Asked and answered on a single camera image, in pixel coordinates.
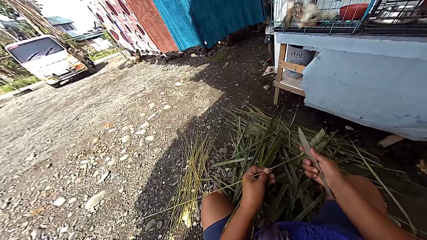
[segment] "blue corrugated wall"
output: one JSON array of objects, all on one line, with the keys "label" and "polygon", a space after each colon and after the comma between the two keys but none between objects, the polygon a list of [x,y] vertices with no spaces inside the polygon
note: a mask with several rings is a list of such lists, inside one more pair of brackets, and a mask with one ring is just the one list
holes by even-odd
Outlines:
[{"label": "blue corrugated wall", "polygon": [[212,47],[264,20],[262,0],[153,0],[180,50]]}]

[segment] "plastic container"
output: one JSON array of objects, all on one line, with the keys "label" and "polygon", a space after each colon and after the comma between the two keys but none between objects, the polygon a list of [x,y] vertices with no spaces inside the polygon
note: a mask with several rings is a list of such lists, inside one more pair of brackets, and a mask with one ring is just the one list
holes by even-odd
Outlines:
[{"label": "plastic container", "polygon": [[[314,58],[315,51],[302,49],[302,46],[288,44],[288,54],[286,61],[303,66],[307,66]],[[286,76],[292,78],[302,77],[302,73],[297,73],[291,70],[285,71]]]}]

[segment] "roof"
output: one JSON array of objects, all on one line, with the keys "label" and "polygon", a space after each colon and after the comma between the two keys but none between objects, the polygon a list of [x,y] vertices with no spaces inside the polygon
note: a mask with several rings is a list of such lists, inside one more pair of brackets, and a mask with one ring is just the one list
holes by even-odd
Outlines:
[{"label": "roof", "polygon": [[85,34],[85,35],[81,35],[77,38],[74,38],[74,40],[76,41],[83,41],[85,39],[91,39],[91,38],[95,38],[95,37],[99,37],[102,34],[104,34],[103,32],[96,32],[96,33],[91,33],[91,34]]},{"label": "roof", "polygon": [[46,19],[52,26],[73,23],[73,21],[61,17],[48,17]]}]

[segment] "red bowl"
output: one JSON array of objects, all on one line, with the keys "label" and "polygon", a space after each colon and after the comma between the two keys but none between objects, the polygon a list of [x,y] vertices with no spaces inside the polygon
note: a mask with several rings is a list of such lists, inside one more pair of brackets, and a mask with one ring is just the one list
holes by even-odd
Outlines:
[{"label": "red bowl", "polygon": [[359,20],[368,9],[367,3],[356,3],[342,6],[339,9],[339,16],[343,20]]}]

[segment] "green roof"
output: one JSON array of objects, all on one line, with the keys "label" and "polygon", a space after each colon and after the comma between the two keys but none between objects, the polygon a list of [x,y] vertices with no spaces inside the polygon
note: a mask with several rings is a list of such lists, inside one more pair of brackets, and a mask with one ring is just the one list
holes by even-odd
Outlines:
[{"label": "green roof", "polygon": [[61,17],[48,17],[46,19],[53,26],[67,24],[67,23],[73,23],[73,21],[65,19],[65,18],[61,18]]}]

